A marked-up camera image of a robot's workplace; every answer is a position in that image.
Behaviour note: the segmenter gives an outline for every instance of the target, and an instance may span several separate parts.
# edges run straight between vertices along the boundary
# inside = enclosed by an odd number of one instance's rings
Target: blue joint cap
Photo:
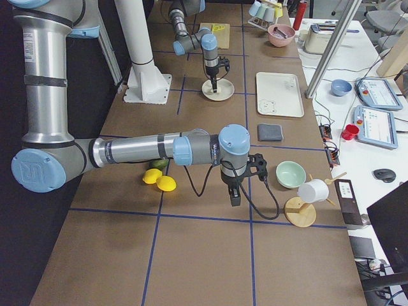
[[[17,182],[35,193],[47,193],[60,188],[66,181],[62,165],[50,155],[37,149],[21,150],[11,161]]]
[[[183,45],[179,41],[173,42],[173,48],[177,56],[186,54],[186,51],[184,50]]]
[[[8,0],[8,2],[17,8],[37,8],[47,4],[50,0]]]
[[[199,13],[201,13],[203,10],[205,10],[205,0],[201,0]]]
[[[217,48],[217,38],[214,34],[206,34],[201,37],[201,46],[207,51]]]
[[[193,151],[191,150],[190,140],[186,136],[174,139],[173,158],[179,166],[190,166],[193,163]]]
[[[198,30],[198,32],[201,32],[201,31],[204,31],[204,30],[207,30],[207,31],[209,31],[211,33],[211,30],[209,28],[207,28],[207,27],[200,28],[200,30]]]
[[[239,124],[224,127],[218,135],[218,140],[226,152],[236,156],[248,154],[251,146],[248,130]]]
[[[73,29],[68,37],[71,38],[98,38],[99,36],[99,26],[88,27],[86,29]]]

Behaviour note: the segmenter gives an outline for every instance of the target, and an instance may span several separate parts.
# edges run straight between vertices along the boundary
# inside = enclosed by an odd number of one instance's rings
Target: light green bowl
[[[306,181],[306,172],[294,161],[283,161],[276,167],[276,177],[283,187],[293,189]]]

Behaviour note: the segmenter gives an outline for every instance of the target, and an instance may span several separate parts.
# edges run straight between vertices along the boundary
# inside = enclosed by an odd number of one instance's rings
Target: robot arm
[[[68,133],[66,46],[67,35],[90,38],[97,34],[97,0],[9,0],[14,19],[24,34],[25,77],[29,130],[23,147],[11,162],[16,180],[28,190],[46,193],[71,179],[107,164],[174,158],[176,164],[221,165],[222,181],[228,185],[231,204],[239,205],[239,184],[259,171],[249,155],[249,133],[239,125],[226,126],[219,135],[202,130],[115,140],[74,139]],[[191,9],[175,1],[172,11]],[[176,25],[182,30],[182,22]],[[216,86],[217,45],[209,30],[195,34],[201,41],[207,73]]]
[[[204,0],[176,0],[170,6],[168,16],[173,24],[176,40],[173,43],[176,55],[184,55],[201,47],[205,73],[209,76],[212,90],[217,92],[217,75],[219,68],[230,70],[230,61],[225,57],[218,57],[217,38],[206,27],[190,35],[184,17],[195,15],[205,9]]]

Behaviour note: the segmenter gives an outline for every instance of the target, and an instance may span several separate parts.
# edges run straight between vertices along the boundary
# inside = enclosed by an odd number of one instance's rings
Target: wooden board
[[[203,22],[200,24],[200,29],[203,27],[209,28],[217,38],[219,49],[230,48],[230,25],[229,24],[211,24]]]

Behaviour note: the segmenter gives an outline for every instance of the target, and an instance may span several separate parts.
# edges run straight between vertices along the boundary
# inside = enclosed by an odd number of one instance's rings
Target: computer mouse
[[[395,180],[397,175],[391,169],[377,169],[372,172],[375,178],[378,180],[382,180],[384,183],[391,183]]]

